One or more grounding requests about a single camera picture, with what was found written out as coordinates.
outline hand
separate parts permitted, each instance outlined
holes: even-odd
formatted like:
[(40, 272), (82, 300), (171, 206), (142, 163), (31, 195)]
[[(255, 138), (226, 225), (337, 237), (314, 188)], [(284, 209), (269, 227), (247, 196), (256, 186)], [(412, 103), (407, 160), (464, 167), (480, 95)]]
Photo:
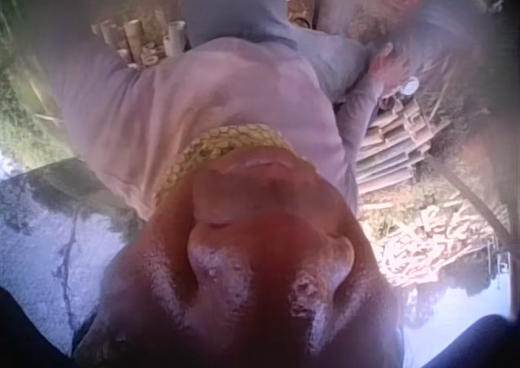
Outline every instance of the hand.
[(392, 56), (393, 44), (387, 43), (370, 61), (369, 80), (382, 87), (383, 97), (394, 94), (412, 75), (405, 55)]

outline leg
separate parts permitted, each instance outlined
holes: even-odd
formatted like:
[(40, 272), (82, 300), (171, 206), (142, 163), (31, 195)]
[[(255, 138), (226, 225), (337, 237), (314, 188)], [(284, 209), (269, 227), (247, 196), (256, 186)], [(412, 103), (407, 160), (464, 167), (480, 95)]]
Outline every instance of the leg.
[(287, 0), (184, 0), (193, 47), (218, 37), (260, 43), (279, 41), (295, 48), (287, 21)]

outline long-sleeved shirt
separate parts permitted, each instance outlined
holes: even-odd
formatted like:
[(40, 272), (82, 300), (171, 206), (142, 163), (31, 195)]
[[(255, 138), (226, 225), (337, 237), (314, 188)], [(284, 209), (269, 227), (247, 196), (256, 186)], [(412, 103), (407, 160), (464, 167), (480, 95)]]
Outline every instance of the long-sleeved shirt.
[(353, 168), (381, 93), (369, 80), (336, 117), (310, 63), (279, 43), (220, 38), (138, 71), (93, 37), (47, 70), (76, 148), (144, 219), (166, 169), (193, 138), (242, 123), (281, 132), (356, 212)]

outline white round object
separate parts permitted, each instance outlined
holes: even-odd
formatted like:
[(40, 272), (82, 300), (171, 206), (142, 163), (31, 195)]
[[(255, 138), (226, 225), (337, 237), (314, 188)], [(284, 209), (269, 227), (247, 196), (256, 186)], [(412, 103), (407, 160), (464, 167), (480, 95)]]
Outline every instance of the white round object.
[(406, 85), (401, 88), (399, 92), (401, 94), (404, 94), (405, 96), (411, 96), (415, 92), (417, 92), (417, 89), (419, 89), (419, 79), (415, 76), (410, 77), (408, 82), (406, 82)]

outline thigh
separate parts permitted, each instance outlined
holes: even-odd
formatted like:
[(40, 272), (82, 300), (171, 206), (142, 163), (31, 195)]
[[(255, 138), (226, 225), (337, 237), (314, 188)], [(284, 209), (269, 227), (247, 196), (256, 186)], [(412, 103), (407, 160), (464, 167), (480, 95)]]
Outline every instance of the thigh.
[(239, 37), (255, 43), (293, 39), (287, 21), (287, 0), (184, 0), (184, 17), (193, 47), (218, 37)]

